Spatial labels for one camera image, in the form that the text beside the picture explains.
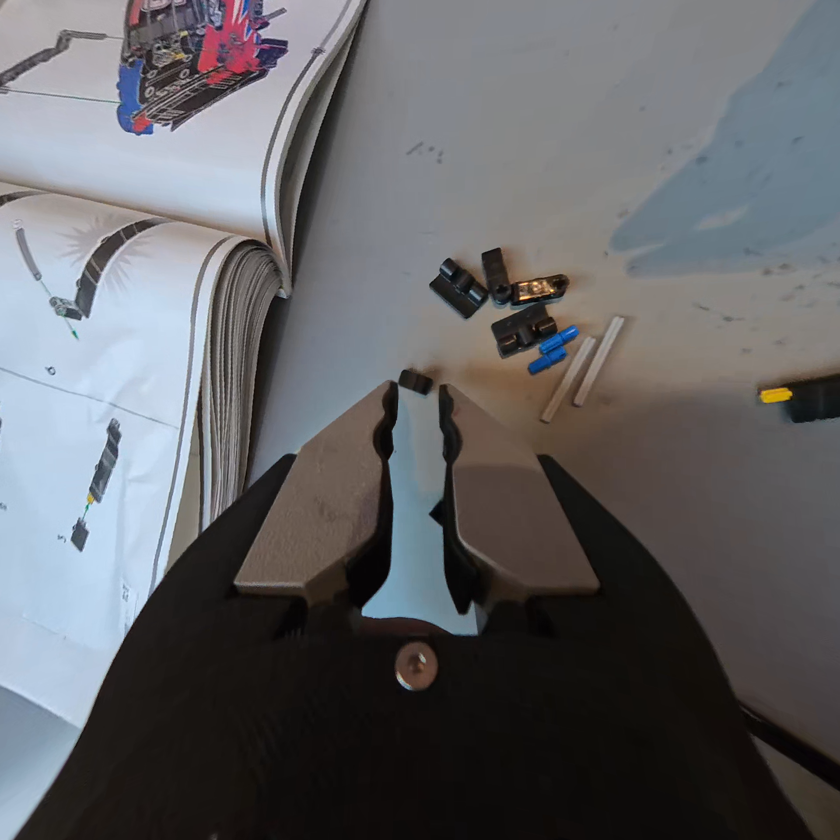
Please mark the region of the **black pin connector brick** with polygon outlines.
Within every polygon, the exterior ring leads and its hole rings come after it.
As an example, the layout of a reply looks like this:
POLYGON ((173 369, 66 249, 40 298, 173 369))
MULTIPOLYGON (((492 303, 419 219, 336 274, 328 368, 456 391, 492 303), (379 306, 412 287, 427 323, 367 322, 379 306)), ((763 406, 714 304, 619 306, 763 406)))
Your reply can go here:
POLYGON ((513 282, 511 284, 510 304, 518 308, 561 300, 570 283, 570 279, 564 274, 513 282))

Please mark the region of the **open instruction booklet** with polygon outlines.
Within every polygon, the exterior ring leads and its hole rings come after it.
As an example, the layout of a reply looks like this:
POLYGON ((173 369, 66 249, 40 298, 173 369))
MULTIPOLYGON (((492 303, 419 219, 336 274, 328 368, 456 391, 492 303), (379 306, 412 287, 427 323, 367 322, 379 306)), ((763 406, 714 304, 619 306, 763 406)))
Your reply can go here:
POLYGON ((366 2, 2 2, 2 687, 82 728, 241 493, 366 2))

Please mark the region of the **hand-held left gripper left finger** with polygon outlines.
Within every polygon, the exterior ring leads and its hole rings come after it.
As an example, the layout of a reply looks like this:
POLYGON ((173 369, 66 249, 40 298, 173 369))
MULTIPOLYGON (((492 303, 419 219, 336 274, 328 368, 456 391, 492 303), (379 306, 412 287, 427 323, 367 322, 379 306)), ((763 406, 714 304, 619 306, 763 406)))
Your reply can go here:
POLYGON ((235 578, 239 593, 361 609, 382 588, 397 409, 397 384, 385 381, 301 447, 235 578))

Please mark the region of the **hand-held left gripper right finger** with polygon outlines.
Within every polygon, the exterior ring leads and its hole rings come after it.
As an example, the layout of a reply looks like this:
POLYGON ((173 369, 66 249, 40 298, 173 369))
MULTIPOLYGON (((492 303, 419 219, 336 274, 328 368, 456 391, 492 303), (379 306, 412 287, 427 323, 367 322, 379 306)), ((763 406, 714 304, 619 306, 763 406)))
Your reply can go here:
POLYGON ((438 389, 445 479, 444 573, 459 614, 502 602, 594 595, 592 565, 541 463, 520 437, 452 385, 438 389))

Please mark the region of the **grey desk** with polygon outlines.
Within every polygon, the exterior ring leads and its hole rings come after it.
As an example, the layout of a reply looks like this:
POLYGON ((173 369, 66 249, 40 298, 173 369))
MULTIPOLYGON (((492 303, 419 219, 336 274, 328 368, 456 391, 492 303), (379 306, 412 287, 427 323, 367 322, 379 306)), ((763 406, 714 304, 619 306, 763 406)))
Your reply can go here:
POLYGON ((838 2, 369 2, 261 351, 250 479, 401 369, 550 454, 678 585, 750 708, 838 761, 838 2), (429 283, 564 274, 565 360, 429 283), (583 407, 610 321, 626 319, 583 407), (539 416, 586 337, 552 422, 539 416))

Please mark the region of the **black axle connector brick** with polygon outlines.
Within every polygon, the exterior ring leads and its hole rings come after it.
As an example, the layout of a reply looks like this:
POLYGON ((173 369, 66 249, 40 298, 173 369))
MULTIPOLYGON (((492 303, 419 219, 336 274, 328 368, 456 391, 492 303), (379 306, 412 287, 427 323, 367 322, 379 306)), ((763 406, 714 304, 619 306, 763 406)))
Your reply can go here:
POLYGON ((839 418, 839 374, 827 375, 786 386, 791 393, 785 411, 793 424, 839 418))

